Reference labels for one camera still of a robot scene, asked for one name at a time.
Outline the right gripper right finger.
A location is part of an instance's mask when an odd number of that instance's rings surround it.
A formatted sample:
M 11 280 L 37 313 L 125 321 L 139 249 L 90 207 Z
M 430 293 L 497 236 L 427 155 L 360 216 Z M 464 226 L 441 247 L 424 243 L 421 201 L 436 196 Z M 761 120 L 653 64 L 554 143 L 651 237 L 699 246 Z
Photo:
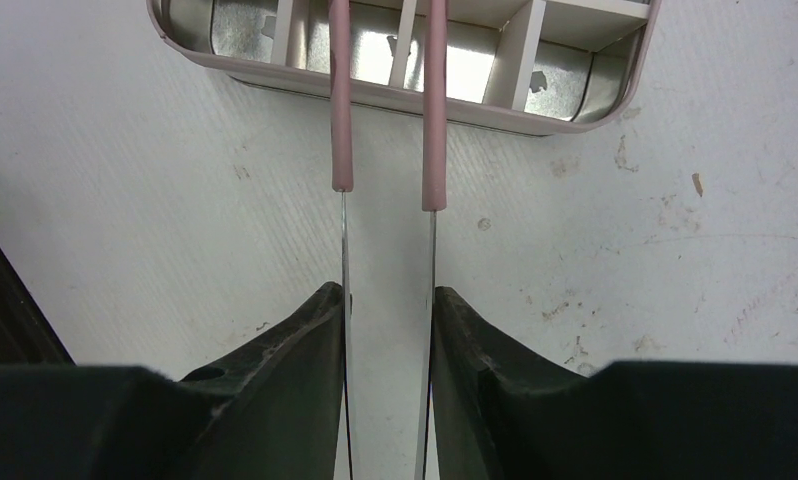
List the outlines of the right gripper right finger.
M 439 287 L 431 382 L 444 479 L 798 479 L 798 365 L 617 361 L 586 377 Z

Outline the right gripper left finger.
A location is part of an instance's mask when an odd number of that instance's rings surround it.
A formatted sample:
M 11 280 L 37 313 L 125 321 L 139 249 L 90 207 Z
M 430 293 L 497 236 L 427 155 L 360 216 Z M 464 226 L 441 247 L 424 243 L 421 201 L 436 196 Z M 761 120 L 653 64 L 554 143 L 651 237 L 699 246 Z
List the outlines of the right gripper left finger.
M 0 479 L 330 479 L 343 290 L 173 381 L 138 366 L 0 366 Z

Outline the pink cat paw tongs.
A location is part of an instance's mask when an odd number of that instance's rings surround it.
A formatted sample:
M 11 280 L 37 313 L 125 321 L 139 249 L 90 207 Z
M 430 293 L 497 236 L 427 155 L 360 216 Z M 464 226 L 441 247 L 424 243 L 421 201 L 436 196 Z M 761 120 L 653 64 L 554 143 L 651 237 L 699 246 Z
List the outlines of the pink cat paw tongs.
M 342 331 L 344 352 L 344 400 L 345 400 L 345 426 L 347 435 L 347 453 L 350 479 L 371 478 L 363 474 L 360 452 L 360 435 L 356 426 L 356 399 L 354 397 L 355 367 L 354 367 L 354 327 L 353 322 L 353 293 L 351 283 L 350 260 L 350 233 L 349 233 L 349 205 L 348 196 L 354 190 L 354 159 L 353 159 L 353 127 L 352 127 L 352 28 L 350 1 L 328 1 L 328 30 L 329 30 L 329 61 L 330 61 L 330 104 L 331 104 L 331 158 L 332 158 L 332 188 L 341 195 L 341 277 L 342 277 Z M 353 206 L 361 207 L 360 212 L 365 220 L 378 218 L 392 219 L 397 217 L 398 206 L 388 207 L 387 193 L 393 191 L 365 189 L 364 202 L 354 201 Z M 413 479 L 426 479 L 428 466 L 428 437 L 430 414 L 430 386 L 429 386 L 429 361 L 430 361 L 430 321 L 424 321 L 422 332 L 423 346 L 421 347 L 422 361 L 422 389 L 419 399 L 418 425 L 415 437 L 415 463 Z

